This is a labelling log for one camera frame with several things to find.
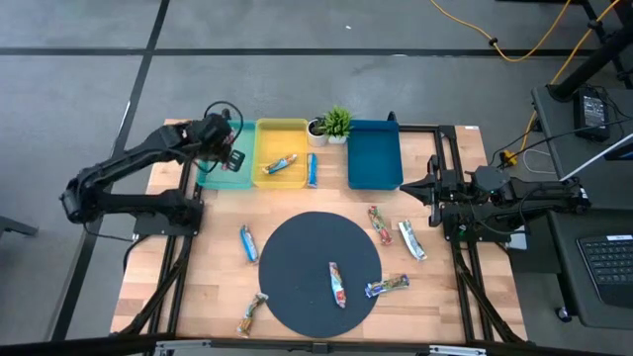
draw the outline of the black keyboard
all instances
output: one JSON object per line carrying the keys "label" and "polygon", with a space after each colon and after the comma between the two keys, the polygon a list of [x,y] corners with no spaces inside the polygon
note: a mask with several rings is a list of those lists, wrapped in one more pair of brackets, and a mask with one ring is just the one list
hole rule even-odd
{"label": "black keyboard", "polygon": [[600,299],[633,309],[633,235],[584,237],[578,246]]}

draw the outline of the round mat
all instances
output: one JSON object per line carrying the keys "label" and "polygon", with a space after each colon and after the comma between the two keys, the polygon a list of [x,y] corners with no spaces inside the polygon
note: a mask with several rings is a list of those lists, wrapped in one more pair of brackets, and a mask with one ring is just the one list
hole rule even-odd
{"label": "round mat", "polygon": [[[334,300],[329,262],[336,262],[347,302]],[[270,236],[259,261],[259,286],[266,304],[284,325],[309,337],[331,337],[358,325],[377,298],[367,283],[381,279],[378,251],[356,223],[330,213],[303,213]]]}

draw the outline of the concrete floor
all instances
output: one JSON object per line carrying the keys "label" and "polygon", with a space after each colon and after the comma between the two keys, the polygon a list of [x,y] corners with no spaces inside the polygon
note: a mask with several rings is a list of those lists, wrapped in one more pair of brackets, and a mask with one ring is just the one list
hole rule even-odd
{"label": "concrete floor", "polygon": [[[486,28],[503,47],[531,48],[559,5],[494,0],[438,0]],[[0,0],[0,47],[145,47],[158,0]],[[603,2],[595,2],[597,12]],[[587,17],[571,7],[549,48],[572,48]],[[606,19],[615,27],[614,16]],[[470,29],[425,0],[172,0],[158,47],[190,48],[487,48]],[[591,37],[585,47],[597,46]],[[40,234],[0,239],[0,344],[47,338],[80,229],[57,200],[68,179],[110,154],[140,66],[140,56],[0,56],[0,215],[36,224]],[[478,125],[488,154],[522,134],[532,87],[549,82],[562,57],[507,63],[497,57],[155,56],[138,103],[128,147],[165,118],[199,118],[214,100],[230,100],[252,119],[321,114],[332,104],[362,119]],[[571,68],[579,65],[574,60]],[[592,80],[621,87],[609,65]],[[532,168],[550,170],[530,155]],[[513,173],[525,179],[549,175]],[[143,191],[148,171],[115,185]],[[129,235],[132,220],[106,218],[103,233]],[[69,337],[108,333],[122,280],[124,242],[100,239]],[[627,354],[633,333],[561,324],[553,276],[516,274],[530,340],[537,344]],[[215,350],[217,354],[277,351]]]}

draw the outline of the candy bar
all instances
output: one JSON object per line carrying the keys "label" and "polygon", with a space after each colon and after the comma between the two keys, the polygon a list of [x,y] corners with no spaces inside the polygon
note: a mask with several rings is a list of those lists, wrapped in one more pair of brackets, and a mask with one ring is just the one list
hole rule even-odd
{"label": "candy bar", "polygon": [[368,283],[365,287],[365,295],[367,298],[376,297],[381,293],[408,288],[407,275],[401,275],[395,278],[388,279],[387,281]]}
{"label": "candy bar", "polygon": [[308,186],[317,187],[317,155],[314,153],[308,154]]}
{"label": "candy bar", "polygon": [[389,235],[387,231],[387,227],[385,226],[385,221],[383,221],[383,217],[380,215],[378,211],[378,207],[371,206],[369,207],[369,211],[367,212],[369,215],[369,220],[372,222],[374,229],[380,234],[380,239],[383,244],[392,243],[392,237]]}
{"label": "candy bar", "polygon": [[424,253],[422,245],[415,238],[415,233],[413,233],[411,222],[408,220],[398,222],[398,226],[400,227],[400,232],[403,234],[403,238],[405,239],[408,250],[411,252],[413,257],[415,257],[415,259],[418,261],[426,259],[426,253]]}
{"label": "candy bar", "polygon": [[246,258],[248,258],[248,261],[256,263],[259,259],[259,255],[257,254],[255,241],[253,241],[253,235],[250,234],[248,226],[243,225],[241,227],[241,229],[239,230],[239,237],[241,238],[241,243],[244,245]]}
{"label": "candy bar", "polygon": [[297,160],[297,154],[289,154],[279,159],[278,161],[265,166],[264,168],[262,168],[262,171],[264,171],[264,173],[266,174],[273,174],[295,163],[296,160]]}
{"label": "candy bar", "polygon": [[255,309],[264,304],[268,300],[268,296],[263,293],[257,293],[255,298],[253,298],[252,302],[246,308],[246,313],[244,314],[244,318],[239,323],[237,327],[237,334],[240,337],[248,337],[250,336],[250,327],[253,324],[253,312]]}
{"label": "candy bar", "polygon": [[332,284],[332,291],[334,292],[334,300],[339,307],[345,308],[345,290],[343,289],[343,279],[338,272],[338,266],[336,263],[329,262],[329,278]]}

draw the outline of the wooden tabletop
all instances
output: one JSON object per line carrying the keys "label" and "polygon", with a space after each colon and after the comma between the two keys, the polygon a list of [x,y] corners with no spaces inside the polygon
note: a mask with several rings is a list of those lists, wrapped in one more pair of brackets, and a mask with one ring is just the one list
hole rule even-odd
{"label": "wooden tabletop", "polygon": [[[464,170],[486,164],[479,129],[456,127]],[[405,182],[426,175],[426,162],[435,153],[431,133],[401,133]],[[445,151],[450,152],[447,142]],[[329,144],[311,148],[318,158],[317,189],[204,191],[206,203],[201,231],[194,238],[185,282],[177,335],[199,338],[236,338],[246,306],[259,292],[258,267],[246,262],[239,228],[247,223],[262,250],[271,233],[287,219],[310,211],[331,212],[360,225],[374,241],[383,277],[407,273],[410,287],[379,297],[370,314],[352,330],[331,338],[365,342],[464,342],[455,271],[449,244],[441,227],[429,227],[430,209],[400,191],[359,191],[347,186],[347,149]],[[147,193],[177,188],[182,167],[175,162],[154,164]],[[367,217],[367,208],[381,210],[394,242],[380,243]],[[409,219],[428,258],[412,258],[398,229]],[[165,247],[165,236],[152,236],[130,256],[112,331],[127,326],[154,289]],[[486,293],[512,330],[525,338],[512,271],[507,256],[492,243],[478,244]],[[476,302],[470,296],[473,322],[482,337]],[[165,329],[171,297],[166,298],[160,330]],[[264,305],[255,312],[251,338],[306,340],[279,322]]]}

